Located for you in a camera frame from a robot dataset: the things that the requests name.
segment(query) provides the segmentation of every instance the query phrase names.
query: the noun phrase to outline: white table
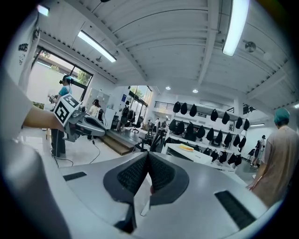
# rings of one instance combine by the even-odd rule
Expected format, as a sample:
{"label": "white table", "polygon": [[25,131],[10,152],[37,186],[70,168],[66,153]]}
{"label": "white table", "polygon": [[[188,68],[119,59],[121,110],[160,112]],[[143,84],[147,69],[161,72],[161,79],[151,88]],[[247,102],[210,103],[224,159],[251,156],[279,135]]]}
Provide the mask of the white table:
{"label": "white table", "polygon": [[161,153],[166,154],[168,148],[171,148],[172,150],[178,152],[180,155],[192,160],[193,162],[201,163],[201,164],[207,165],[209,167],[212,167],[214,169],[219,169],[219,170],[229,171],[229,172],[235,172],[235,169],[232,168],[227,163],[227,161],[224,162],[224,163],[219,163],[218,160],[212,162],[213,158],[211,156],[205,155],[205,154],[200,153],[196,150],[194,150],[193,152],[183,150],[179,147],[179,144],[167,143]]}

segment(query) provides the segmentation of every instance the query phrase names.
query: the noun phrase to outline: office chair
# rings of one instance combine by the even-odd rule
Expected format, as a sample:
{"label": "office chair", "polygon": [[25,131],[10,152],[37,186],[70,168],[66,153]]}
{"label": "office chair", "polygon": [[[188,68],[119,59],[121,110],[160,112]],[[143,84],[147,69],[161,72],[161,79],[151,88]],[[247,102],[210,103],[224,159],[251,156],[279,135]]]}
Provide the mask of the office chair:
{"label": "office chair", "polygon": [[139,132],[139,130],[136,129],[136,128],[140,128],[142,122],[143,122],[143,117],[140,116],[138,118],[138,120],[137,120],[137,123],[136,124],[132,124],[132,126],[135,127],[135,128],[132,128],[131,131],[133,132],[134,130],[136,130],[137,132]]}

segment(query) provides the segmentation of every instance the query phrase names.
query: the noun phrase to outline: tree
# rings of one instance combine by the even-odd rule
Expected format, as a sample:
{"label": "tree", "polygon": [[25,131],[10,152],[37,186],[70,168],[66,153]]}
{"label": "tree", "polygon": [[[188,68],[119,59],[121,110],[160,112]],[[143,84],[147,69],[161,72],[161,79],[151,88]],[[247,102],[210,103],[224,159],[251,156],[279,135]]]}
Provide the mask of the tree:
{"label": "tree", "polygon": [[89,81],[90,75],[88,75],[85,71],[80,70],[78,73],[78,82],[80,82],[83,85],[87,85]]}

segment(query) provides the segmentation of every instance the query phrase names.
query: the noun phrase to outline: teal cap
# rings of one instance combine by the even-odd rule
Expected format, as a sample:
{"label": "teal cap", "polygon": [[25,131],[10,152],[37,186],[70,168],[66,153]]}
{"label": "teal cap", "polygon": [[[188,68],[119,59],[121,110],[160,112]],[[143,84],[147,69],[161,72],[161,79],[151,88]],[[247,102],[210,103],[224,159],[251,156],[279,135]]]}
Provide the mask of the teal cap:
{"label": "teal cap", "polygon": [[290,119],[290,113],[286,109],[279,108],[275,111],[275,115],[274,115],[275,124],[278,124],[279,122],[288,119]]}

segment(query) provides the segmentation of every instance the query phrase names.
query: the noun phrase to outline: person in teal cap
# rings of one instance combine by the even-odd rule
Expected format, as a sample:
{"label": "person in teal cap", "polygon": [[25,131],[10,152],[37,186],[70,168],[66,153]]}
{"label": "person in teal cap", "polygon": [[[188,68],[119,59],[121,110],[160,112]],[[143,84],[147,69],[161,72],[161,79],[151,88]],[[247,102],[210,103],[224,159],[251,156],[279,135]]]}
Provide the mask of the person in teal cap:
{"label": "person in teal cap", "polygon": [[299,159],[299,136],[288,127],[289,120],[286,109],[276,110],[278,130],[268,137],[260,168],[248,186],[268,207],[283,199]]}

